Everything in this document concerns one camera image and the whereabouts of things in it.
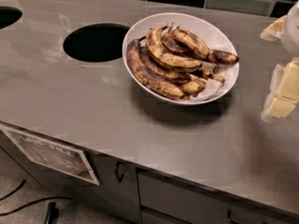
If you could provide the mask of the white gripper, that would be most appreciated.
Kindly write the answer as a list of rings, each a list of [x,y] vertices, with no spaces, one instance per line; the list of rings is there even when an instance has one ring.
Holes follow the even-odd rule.
[[[276,19],[263,29],[260,38],[270,42],[281,39],[284,49],[292,57],[298,57],[299,1],[287,16]],[[299,61],[291,61],[286,66],[278,64],[273,71],[269,90],[261,118],[274,123],[287,118],[299,104]]]

